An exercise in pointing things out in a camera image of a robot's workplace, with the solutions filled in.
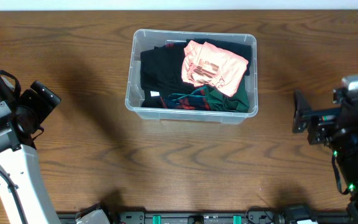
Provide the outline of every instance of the wooden tabletop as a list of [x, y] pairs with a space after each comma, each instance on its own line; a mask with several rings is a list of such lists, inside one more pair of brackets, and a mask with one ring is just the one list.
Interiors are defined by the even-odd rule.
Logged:
[[[124, 105], [137, 29], [252, 34], [259, 112], [240, 125], [146, 121]], [[292, 134], [293, 90], [316, 109], [358, 73], [358, 11], [0, 12], [0, 69], [62, 103], [36, 140], [58, 212], [104, 200], [146, 210], [344, 209], [331, 151]], [[0, 201], [0, 223], [7, 223]]]

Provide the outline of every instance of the clear plastic container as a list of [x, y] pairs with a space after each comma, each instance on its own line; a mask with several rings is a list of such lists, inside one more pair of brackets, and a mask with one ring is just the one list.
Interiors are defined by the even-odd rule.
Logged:
[[[248, 113], [232, 113], [219, 111], [172, 110], [160, 108], [143, 108], [144, 91], [140, 87], [140, 53], [151, 50], [155, 46], [175, 42], [186, 42], [186, 39], [209, 38], [224, 40], [252, 46], [253, 61], [250, 66], [250, 75], [246, 77], [246, 88], [249, 100]], [[127, 84], [125, 105], [135, 111], [142, 119], [182, 119], [191, 121], [216, 121], [221, 123], [239, 124], [246, 118], [255, 116], [258, 112], [258, 86], [257, 86], [257, 52], [256, 39], [250, 34], [218, 34], [203, 32], [180, 32], [167, 30], [140, 29], [134, 34], [132, 44], [131, 65]]]

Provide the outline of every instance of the green light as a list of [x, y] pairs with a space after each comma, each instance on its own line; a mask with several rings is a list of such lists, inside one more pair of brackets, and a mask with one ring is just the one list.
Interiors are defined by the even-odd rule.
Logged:
[[350, 185], [349, 185], [349, 190], [350, 190], [350, 191], [353, 191], [353, 190], [354, 190], [354, 185], [353, 185], [353, 184], [350, 184]]

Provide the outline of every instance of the white wall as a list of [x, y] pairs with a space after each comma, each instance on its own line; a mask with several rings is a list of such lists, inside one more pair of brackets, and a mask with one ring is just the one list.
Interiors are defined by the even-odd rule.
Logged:
[[0, 0], [0, 11], [194, 9], [358, 9], [358, 0]]

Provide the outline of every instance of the pink shirt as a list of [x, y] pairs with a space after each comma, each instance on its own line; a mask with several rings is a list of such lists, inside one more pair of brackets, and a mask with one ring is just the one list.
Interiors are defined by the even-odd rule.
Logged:
[[233, 96], [247, 70], [247, 64], [245, 58], [228, 50], [191, 40], [185, 47], [181, 78], [194, 86], [215, 86], [221, 93]]

